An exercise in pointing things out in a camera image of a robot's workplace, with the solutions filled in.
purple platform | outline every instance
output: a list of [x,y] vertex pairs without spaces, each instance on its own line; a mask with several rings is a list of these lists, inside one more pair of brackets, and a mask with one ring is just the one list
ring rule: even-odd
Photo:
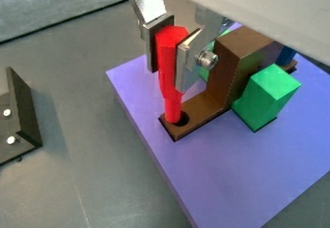
[[[146,56],[107,72],[197,227],[261,227],[330,170],[330,76],[297,60],[304,85],[273,123],[254,133],[229,111],[175,143],[158,119],[163,99]],[[199,81],[186,99],[203,88]]]

screw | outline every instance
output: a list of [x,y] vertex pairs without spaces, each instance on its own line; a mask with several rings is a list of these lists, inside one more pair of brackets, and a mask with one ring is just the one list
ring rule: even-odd
[[6,110],[4,110],[4,116],[8,117],[8,116],[11,116],[11,114],[12,114],[11,109],[10,109],[10,108],[6,109]]
[[218,55],[205,49],[198,57],[198,65],[210,71],[217,64],[218,59]]
[[14,145],[14,144],[16,143],[16,138],[15,138],[14,136],[8,137],[7,143],[8,143],[10,145]]
[[229,25],[230,21],[232,21],[232,20],[230,20],[228,17],[225,17],[225,18],[224,18],[224,21],[222,21],[222,26]]

metal bracket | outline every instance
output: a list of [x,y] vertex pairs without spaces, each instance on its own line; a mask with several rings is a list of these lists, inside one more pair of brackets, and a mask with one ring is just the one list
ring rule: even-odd
[[202,25],[202,29],[189,35],[177,51],[175,88],[183,93],[198,81],[201,68],[212,70],[218,62],[218,56],[206,47],[234,24],[229,18],[199,5],[195,22]]
[[155,34],[167,25],[174,25],[174,15],[166,13],[165,0],[130,0],[138,25],[141,39],[146,42],[147,67],[150,72],[158,71]]
[[0,96],[0,166],[43,146],[28,85],[7,68],[10,92]]
[[[146,42],[147,66],[158,70],[155,34],[167,25],[174,25],[174,16],[166,13],[165,0],[130,0],[138,17],[141,38]],[[218,56],[206,47],[234,22],[203,6],[197,7],[195,21],[202,29],[194,31],[177,46],[175,88],[186,92],[199,79],[201,67],[212,69]]]

green block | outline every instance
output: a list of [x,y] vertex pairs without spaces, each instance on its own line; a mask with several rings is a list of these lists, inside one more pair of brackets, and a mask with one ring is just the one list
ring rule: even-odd
[[253,131],[276,118],[301,86],[302,84],[276,64],[250,77],[233,109]]
[[[225,36],[230,32],[232,32],[232,30],[228,29],[221,36]],[[210,43],[210,45],[207,46],[207,48],[213,52],[213,50],[214,50],[214,42]],[[201,77],[202,77],[203,81],[207,82],[207,79],[209,79],[209,70],[206,70],[206,69],[202,68]]]

red handle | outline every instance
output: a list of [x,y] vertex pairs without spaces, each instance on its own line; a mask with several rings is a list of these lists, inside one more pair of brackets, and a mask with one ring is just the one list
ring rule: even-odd
[[167,26],[157,34],[161,90],[165,98],[165,118],[170,123],[181,120],[181,100],[183,93],[174,86],[175,46],[189,36],[186,28]]

